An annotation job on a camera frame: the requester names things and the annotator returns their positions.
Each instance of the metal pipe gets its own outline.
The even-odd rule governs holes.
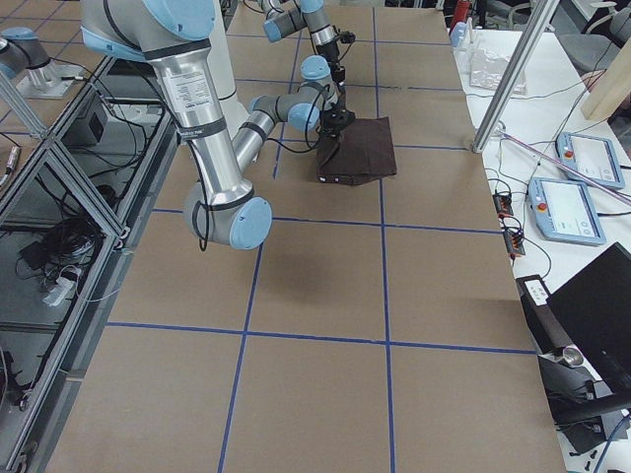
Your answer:
[[[515,48],[513,58],[506,68],[506,72],[502,76],[502,80],[500,81],[497,91],[486,110],[484,118],[482,118],[482,122],[480,123],[480,127],[478,128],[472,144],[472,150],[474,153],[482,153],[484,147],[491,138],[491,135],[497,126],[497,122],[511,98],[511,94],[513,93],[517,80],[530,59],[532,52],[536,48],[539,38],[552,19],[552,15],[554,14],[558,4],[559,0],[549,0],[545,2],[538,2],[534,8],[526,26],[526,30],[522,34],[522,37]]]
[[[536,154],[537,156],[539,156],[540,158],[542,158],[545,161],[548,161],[549,163],[552,163],[553,165],[557,166],[559,169],[562,169],[563,171],[567,172],[568,174],[573,175],[574,177],[577,177],[580,180],[583,180],[584,182],[586,182],[587,184],[600,189],[602,192],[606,193],[607,195],[613,197],[614,199],[622,202],[623,204],[628,205],[629,207],[631,207],[631,199],[625,197],[624,195],[618,194],[617,192],[605,187],[602,184],[599,184],[598,182],[596,182],[595,180],[593,180],[591,177],[589,177],[588,175],[584,175],[581,172],[578,172],[575,169],[572,169],[568,166],[565,166],[563,163],[561,163],[560,161],[549,157],[548,155],[545,155],[543,153],[541,153],[540,151],[536,150],[535,148],[533,148],[531,145],[524,143],[523,141],[518,140],[517,138],[515,138],[514,136],[509,135],[508,133],[502,133],[501,134],[502,138],[506,138],[509,141],[512,141],[513,143],[516,143],[518,145],[520,145],[521,147],[529,150],[531,153]]]
[[[559,412],[554,415],[554,420],[558,425],[574,424],[630,407],[631,389],[626,389]]]

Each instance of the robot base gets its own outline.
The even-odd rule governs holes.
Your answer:
[[[60,77],[76,77],[82,76],[83,68],[79,66],[55,65],[55,70]],[[45,91],[34,87],[31,79],[27,76],[17,86],[18,91],[25,99],[51,99],[59,100],[63,99],[70,87],[74,84],[74,79],[62,80],[56,86],[51,87]]]

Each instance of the black cloth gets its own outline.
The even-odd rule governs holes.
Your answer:
[[[389,119],[358,118],[338,139],[324,138],[316,159],[320,182],[359,185],[396,174]]]

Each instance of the white label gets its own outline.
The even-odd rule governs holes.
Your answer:
[[[203,71],[166,76],[165,85],[177,113],[196,111],[202,106],[213,104],[210,86]]]
[[[546,301],[548,299],[548,293],[545,292],[543,286],[541,286],[541,281],[526,281],[526,289],[528,289],[528,293],[534,300],[534,303],[537,305],[546,305]]]

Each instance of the connector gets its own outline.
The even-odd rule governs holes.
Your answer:
[[[493,194],[493,204],[495,205],[495,211],[497,212],[497,216],[502,217],[513,217],[515,213],[513,212],[513,199],[510,195],[500,194],[495,192]]]
[[[43,302],[50,307],[60,305],[79,281],[81,273],[81,269],[76,266],[68,266],[63,269],[55,281],[55,285],[48,292],[48,295],[43,298]]]
[[[511,229],[504,229],[503,237],[504,243],[506,244],[506,250],[511,256],[511,259],[526,255],[523,235]]]

